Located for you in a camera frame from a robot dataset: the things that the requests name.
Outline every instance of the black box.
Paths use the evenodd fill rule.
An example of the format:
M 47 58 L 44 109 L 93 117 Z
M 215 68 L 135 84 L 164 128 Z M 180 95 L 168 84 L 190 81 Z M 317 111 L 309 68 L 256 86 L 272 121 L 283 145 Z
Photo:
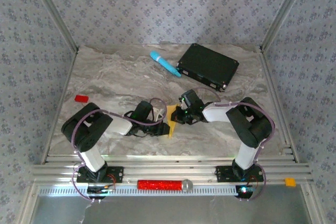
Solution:
M 191 44 L 177 63 L 179 73 L 217 91 L 224 91 L 235 74 L 239 62 L 199 44 Z

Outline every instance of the red cylinder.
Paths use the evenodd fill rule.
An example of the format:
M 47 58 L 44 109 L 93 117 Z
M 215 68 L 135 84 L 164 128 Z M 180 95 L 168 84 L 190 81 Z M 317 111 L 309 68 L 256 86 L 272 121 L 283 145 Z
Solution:
M 138 180 L 139 190 L 182 191 L 182 181 L 177 180 Z

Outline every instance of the cable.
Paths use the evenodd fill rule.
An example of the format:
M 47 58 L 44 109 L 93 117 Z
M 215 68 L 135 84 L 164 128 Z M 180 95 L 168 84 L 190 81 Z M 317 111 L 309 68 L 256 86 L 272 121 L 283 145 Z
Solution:
M 92 201 L 92 202 L 93 202 L 95 199 L 90 199 L 89 197 L 87 197 L 87 196 L 85 196 L 84 194 L 82 194 L 82 193 L 80 192 L 80 190 L 77 188 L 77 186 L 76 186 L 76 184 L 75 184 L 75 181 L 74 181 L 74 179 L 73 179 L 74 176 L 75 176 L 75 173 L 78 172 L 78 170 L 79 170 L 80 168 L 82 168 L 82 167 L 85 167 L 85 164 L 82 164 L 82 165 L 78 166 L 77 169 L 74 169 L 74 170 L 73 170 L 74 172 L 72 173 L 71 182 L 72 182 L 72 184 L 73 184 L 75 190 L 78 192 L 78 194 L 79 194 L 83 199 L 86 199 L 86 200 L 89 200 L 89 201 Z
M 152 121 L 154 121 L 154 109 L 152 108 Z
M 248 107 L 251 107 L 251 108 L 259 111 L 260 113 L 262 113 L 267 118 L 267 120 L 271 124 L 272 131 L 271 131 L 271 134 L 269 134 L 269 136 L 264 141 L 261 142 L 260 148 L 258 149 L 258 151 L 257 151 L 257 153 L 255 155 L 255 161 L 256 161 L 258 155 L 260 154 L 261 149 L 263 149 L 264 145 L 274 136 L 274 133 L 275 133 L 275 124 L 274 124 L 274 121 L 272 120 L 272 118 L 268 115 L 268 113 L 265 110 L 261 109 L 258 106 L 255 106 L 253 104 L 246 103 L 246 102 L 230 102 L 230 103 L 226 103 L 226 104 L 214 103 L 214 105 L 216 107 L 229 107 L 229 106 L 237 106 L 237 105 L 248 106 Z
M 126 119 L 126 120 L 128 120 L 128 121 L 131 121 L 131 122 L 134 122 L 134 123 L 137 123 L 137 124 L 141 124 L 141 125 L 145 125 L 145 126 L 153 126 L 153 125 L 157 125 L 157 124 L 161 123 L 161 122 L 163 121 L 163 119 L 165 118 L 165 116 L 167 115 L 167 106 L 166 106 L 166 103 L 165 103 L 162 99 L 160 99 L 160 98 L 152 98 L 152 99 L 150 100 L 150 103 L 151 103 L 153 100 L 158 100 L 158 101 L 160 101 L 161 103 L 163 103 L 163 105 L 164 105 L 164 107 L 165 107 L 165 111 L 164 111 L 163 117 L 162 117 L 160 120 L 158 120 L 157 122 L 154 122 L 154 123 L 143 123 L 143 122 L 139 122 L 139 121 L 137 121 L 137 120 L 128 118 L 128 117 L 126 117 L 126 116 L 119 115 L 119 114 L 116 114 L 116 113 L 113 113 L 113 112 L 110 112 L 110 111 L 107 111 L 107 110 L 102 110 L 102 109 L 93 110 L 93 111 L 87 113 L 85 116 L 83 116 L 83 117 L 78 121 L 78 123 L 76 124 L 76 126 L 75 126 L 75 128 L 74 128 L 74 130 L 73 130 L 73 132 L 72 132 L 72 135 L 71 135 L 71 146 L 72 146 L 72 148 L 75 150 L 75 153 L 78 155 L 78 157 L 81 159 L 81 161 L 82 161 L 82 165 L 79 166 L 76 170 L 74 170 L 74 172 L 73 172 L 73 174 L 72 174 L 71 181 L 72 181 L 72 184 L 73 184 L 75 190 L 79 193 L 79 195 L 80 195 L 82 198 L 84 198 L 84 199 L 86 199 L 86 200 L 89 200 L 89 201 L 92 201 L 92 199 L 90 199 L 89 197 L 86 197 L 84 194 L 82 194 L 82 193 L 79 191 L 79 189 L 78 189 L 77 186 L 75 185 L 75 181 L 74 181 L 74 179 L 73 179 L 74 176 L 75 176 L 75 173 L 79 170 L 79 168 L 81 168 L 81 167 L 85 167 L 85 165 L 86 165 L 86 164 L 85 164 L 85 161 L 84 161 L 84 159 L 83 159 L 83 157 L 80 155 L 80 152 L 78 151 L 78 149 L 77 149 L 76 146 L 75 146 L 75 136 L 76 136 L 76 133 L 77 133 L 77 131 L 78 131 L 79 126 L 85 121 L 86 118 L 88 118 L 90 115 L 93 115 L 93 114 L 95 114 L 95 113 L 97 113 L 97 112 L 103 112 L 103 113 L 105 113 L 105 114 L 113 115 L 113 116 L 116 116 L 116 117 L 118 117 L 118 118 Z
M 219 97 L 219 95 L 213 90 L 213 89 L 210 89 L 210 88 L 207 88 L 207 87 L 197 87 L 197 88 L 194 88 L 194 90 L 198 90 L 198 89 L 205 89 L 205 90 L 208 90 L 210 91 L 212 94 L 214 94 L 217 98 L 217 102 L 221 102 L 221 98 Z
M 108 174 L 106 175 L 107 177 L 109 177 L 112 181 L 113 181 L 113 184 L 112 185 L 107 185 L 107 186 L 104 186 L 104 189 L 110 189 L 110 186 L 114 186 L 114 190 L 116 190 L 116 182 L 117 180 L 115 179 L 114 175 L 113 174 Z
M 77 162 L 77 163 L 75 163 L 74 165 L 73 165 L 73 167 L 72 167 L 72 171 L 74 171 L 76 168 L 75 168 L 75 166 L 76 165 L 79 165 L 79 164 L 81 164 L 81 162 Z
M 159 119 L 159 117 L 161 116 L 162 117 L 162 112 L 164 110 L 159 110 L 158 114 L 156 115 L 156 118 L 155 118 L 155 121 L 157 121 Z
M 265 144 L 274 136 L 274 133 L 275 133 L 275 124 L 274 124 L 274 121 L 272 120 L 272 118 L 269 116 L 269 114 L 265 110 L 261 109 L 258 106 L 255 106 L 253 104 L 250 104 L 250 103 L 246 103 L 246 102 L 230 102 L 230 103 L 226 103 L 226 104 L 217 104 L 217 103 L 214 103 L 214 105 L 216 107 L 229 107 L 229 106 L 237 106 L 237 105 L 248 106 L 248 107 L 251 107 L 251 108 L 259 111 L 260 113 L 262 113 L 267 118 L 267 120 L 270 122 L 270 124 L 271 124 L 272 131 L 269 134 L 269 136 L 264 141 L 261 142 L 260 147 L 257 150 L 257 153 L 255 155 L 255 159 L 253 160 L 253 164 L 256 165 L 256 166 L 258 166 L 261 169 L 261 171 L 263 173 L 263 178 L 264 178 L 264 186 L 261 188 L 261 190 L 259 191 L 259 193 L 256 196 L 254 196 L 253 198 L 251 198 L 251 199 L 246 199 L 246 201 L 255 200 L 258 197 L 260 197 L 260 195 L 263 193 L 263 191 L 264 191 L 264 189 L 266 187 L 266 173 L 265 173 L 264 168 L 261 165 L 257 164 L 257 161 L 258 161 L 257 158 L 258 158 L 258 156 L 259 156 L 259 154 L 261 152 L 261 149 L 263 149 L 264 146 L 265 146 Z
M 257 182 L 257 186 L 256 186 L 256 189 L 257 189 L 257 188 L 258 188 L 258 185 L 259 185 L 259 181 L 258 181 L 257 177 L 254 176 L 254 175 L 251 175 L 251 176 L 249 177 L 246 186 L 248 186 L 248 185 L 252 182 L 252 181 L 251 181 L 251 178 L 253 178 L 253 179 Z
M 126 113 L 124 114 L 124 116 L 127 116 L 127 117 L 128 117 L 128 115 L 129 115 L 130 113 L 132 113 L 132 112 L 134 112 L 134 111 L 133 111 L 133 110 L 130 110 L 130 111 L 126 112 Z
M 145 136 L 139 136 L 139 135 L 133 134 L 133 136 L 136 136 L 136 137 L 141 137 L 141 138 L 143 138 L 143 137 L 146 137 L 147 135 L 148 135 L 148 133 L 146 133 L 146 135 L 145 135 Z

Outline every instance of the marble table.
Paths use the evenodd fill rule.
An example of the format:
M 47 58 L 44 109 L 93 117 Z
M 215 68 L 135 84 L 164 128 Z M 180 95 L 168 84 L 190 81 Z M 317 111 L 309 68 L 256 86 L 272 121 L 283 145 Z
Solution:
M 274 119 L 259 53 L 255 47 L 234 45 L 204 45 L 239 61 L 240 65 L 225 92 L 218 93 L 222 101 L 240 101 L 252 97 Z M 104 53 L 81 47 L 75 60 L 60 115 L 52 136 L 50 154 L 72 154 L 70 143 L 61 133 L 63 123 L 83 105 L 74 101 L 76 94 L 88 95 L 89 101 L 102 109 L 124 114 L 134 110 L 142 100 L 159 97 L 168 105 L 177 104 L 185 91 L 203 86 L 186 76 L 177 78 L 154 62 L 149 53 L 158 51 L 171 64 L 181 58 L 189 45 L 116 45 Z M 204 101 L 214 101 L 209 91 L 199 90 Z M 109 155 L 205 155 L 233 157 L 240 139 L 230 123 L 177 124 L 173 137 L 122 136 L 106 130 L 98 142 L 101 154 Z M 265 146 L 263 155 L 278 155 L 282 141 L 278 129 Z

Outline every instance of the patterned wallpaper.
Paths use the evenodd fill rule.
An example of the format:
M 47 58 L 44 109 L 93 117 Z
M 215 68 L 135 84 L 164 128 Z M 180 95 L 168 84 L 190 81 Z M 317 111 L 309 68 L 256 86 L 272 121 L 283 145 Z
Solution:
M 78 46 L 261 44 L 282 0 L 53 0 Z
M 0 0 L 0 223 L 13 223 L 72 59 L 40 0 Z
M 267 56 L 293 138 L 336 223 L 336 0 L 297 0 Z

